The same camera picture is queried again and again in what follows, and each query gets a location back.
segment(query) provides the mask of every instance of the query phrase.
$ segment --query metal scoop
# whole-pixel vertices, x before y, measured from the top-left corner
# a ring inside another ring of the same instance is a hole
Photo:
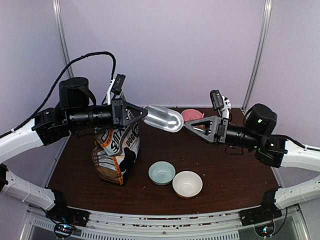
[[[184,118],[174,110],[162,106],[145,106],[147,116],[142,118],[145,124],[170,133],[179,132],[184,126]]]

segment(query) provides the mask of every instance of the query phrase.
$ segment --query white bowl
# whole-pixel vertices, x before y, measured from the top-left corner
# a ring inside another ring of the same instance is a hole
[[[181,171],[175,175],[172,186],[175,193],[184,199],[198,195],[203,187],[201,177],[193,171]]]

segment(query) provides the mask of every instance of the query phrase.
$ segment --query light blue bowl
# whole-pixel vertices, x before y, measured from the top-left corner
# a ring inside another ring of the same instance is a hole
[[[167,161],[157,161],[149,168],[149,177],[157,185],[169,184],[175,175],[175,167]]]

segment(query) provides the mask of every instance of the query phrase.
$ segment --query wooden table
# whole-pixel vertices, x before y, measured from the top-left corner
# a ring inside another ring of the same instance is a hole
[[[215,114],[211,108],[199,110],[206,116]],[[232,123],[242,124],[242,112],[233,109],[232,114]],[[94,138],[70,137],[49,187],[62,191],[71,207],[141,215],[211,213],[253,207],[261,203],[265,191],[278,187],[271,168],[254,159],[253,153],[245,150],[242,156],[226,155],[225,145],[206,143],[186,129],[169,133],[141,122],[140,141],[129,179],[125,186],[118,186],[98,179],[91,160]],[[157,161],[172,163],[177,173],[185,170],[198,173],[203,180],[200,194],[182,199],[171,184],[152,183],[148,169]]]

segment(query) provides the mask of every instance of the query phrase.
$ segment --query white wall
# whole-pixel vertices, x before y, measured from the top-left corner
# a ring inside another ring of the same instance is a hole
[[[258,46],[264,0],[68,0],[61,12],[70,58],[110,51],[129,102],[211,106],[219,89],[241,107]],[[111,60],[73,66],[100,101]]]
[[[277,134],[320,146],[320,1],[273,1],[260,71],[249,107],[269,106],[278,115]],[[280,169],[286,187],[318,172]],[[320,236],[320,199],[301,204],[312,239]]]
[[[0,133],[29,117],[64,67],[51,0],[0,1]],[[58,102],[55,91],[47,107]],[[61,146],[33,149],[5,164],[44,186]],[[18,239],[27,205],[0,194],[0,239]]]

